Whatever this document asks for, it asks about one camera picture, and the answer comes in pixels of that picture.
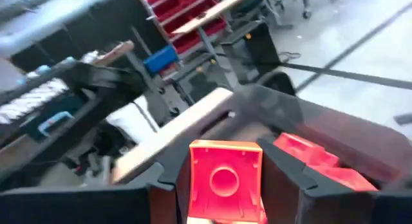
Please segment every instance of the red parts bin rack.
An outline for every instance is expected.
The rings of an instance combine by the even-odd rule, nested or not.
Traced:
[[[230,221],[260,219],[263,152],[256,143],[195,140],[190,153],[190,216]]]
[[[147,0],[157,16],[160,26],[171,38],[176,51],[181,54],[194,48],[201,39],[197,32],[175,36],[172,31],[181,27],[186,22],[205,12],[217,3],[218,0]],[[226,22],[222,18],[210,22],[205,26],[209,36],[223,30]]]

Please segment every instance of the wheel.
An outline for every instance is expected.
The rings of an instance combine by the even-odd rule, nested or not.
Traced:
[[[166,92],[165,88],[160,88],[160,89],[159,89],[159,93],[160,93],[161,95],[164,95],[165,92]]]
[[[280,1],[276,1],[275,6],[280,6],[280,7],[281,7],[281,9],[282,9],[282,12],[284,12],[284,11],[285,11],[285,6],[283,5],[282,0],[280,0]]]
[[[285,6],[283,5],[283,0],[279,0],[279,4],[281,5],[282,11],[285,11]]]
[[[170,111],[170,115],[171,115],[173,118],[176,118],[177,116],[179,116],[179,115],[180,115],[180,110],[179,110],[179,108],[177,108],[177,107],[172,108],[172,110]]]
[[[311,11],[304,11],[302,16],[305,19],[309,19],[312,16],[312,12]]]
[[[280,91],[287,95],[296,97],[296,90],[290,77],[282,71],[275,71],[262,76],[258,84],[273,89],[275,91]],[[296,123],[303,122],[303,114],[301,111],[301,105],[297,98],[291,96],[277,96],[279,104],[282,104],[281,110],[288,118],[293,118]]]

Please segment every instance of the red block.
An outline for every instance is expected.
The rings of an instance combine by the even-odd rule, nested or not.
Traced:
[[[377,191],[367,179],[353,169],[319,166],[311,166],[311,168],[355,191]]]
[[[339,158],[322,146],[293,134],[282,133],[274,145],[307,165],[336,167],[339,164]]]
[[[195,140],[190,152],[189,216],[258,222],[262,149],[253,142]]]
[[[360,173],[353,169],[340,168],[339,158],[328,153],[317,144],[296,135],[282,133],[275,140],[275,146],[324,176],[355,191],[376,191],[377,189]]]
[[[253,224],[268,224],[268,218],[266,217],[266,212],[265,212],[265,209],[263,208],[262,201],[260,202],[260,205],[261,205],[261,210],[260,210],[259,221],[256,222],[256,223],[254,223],[254,222],[252,222],[252,223]],[[224,221],[224,220],[223,221],[222,220],[213,220],[213,221],[214,221],[215,224],[240,224],[240,223],[247,224],[247,223],[251,223],[251,222],[243,222],[243,221],[241,221],[241,222]]]

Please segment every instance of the red plastic block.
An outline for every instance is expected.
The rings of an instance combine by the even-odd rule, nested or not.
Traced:
[[[323,147],[296,135],[282,133],[275,140],[275,146],[326,177],[355,191],[376,191],[377,189],[360,173],[353,169],[340,168],[339,158]]]
[[[282,133],[274,145],[307,165],[336,167],[339,164],[337,156],[296,135]]]
[[[253,142],[195,140],[190,152],[189,216],[258,222],[262,149]]]
[[[377,191],[360,173],[353,169],[310,166],[312,169],[355,191]]]
[[[266,217],[265,209],[263,208],[262,201],[260,202],[260,217],[258,222],[252,222],[253,224],[268,224],[268,218]],[[240,224],[240,223],[251,223],[251,222],[237,222],[237,221],[222,221],[222,220],[213,220],[216,224]]]

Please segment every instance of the red plastic part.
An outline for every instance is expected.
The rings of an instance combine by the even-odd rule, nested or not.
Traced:
[[[266,212],[265,209],[263,208],[263,203],[262,201],[260,202],[260,216],[259,216],[259,221],[256,222],[256,224],[268,224],[268,218],[266,217]],[[239,224],[237,221],[222,221],[222,220],[213,220],[216,224]]]
[[[377,189],[360,173],[353,169],[340,168],[339,158],[325,151],[324,147],[296,135],[282,133],[274,145],[324,176],[355,191],[376,191]]]
[[[337,156],[326,152],[322,146],[293,134],[282,133],[275,140],[274,145],[308,165],[329,167],[339,165]]]
[[[195,140],[190,152],[189,216],[258,222],[262,149],[253,142]]]
[[[355,191],[377,191],[360,173],[353,169],[311,166],[312,169]]]

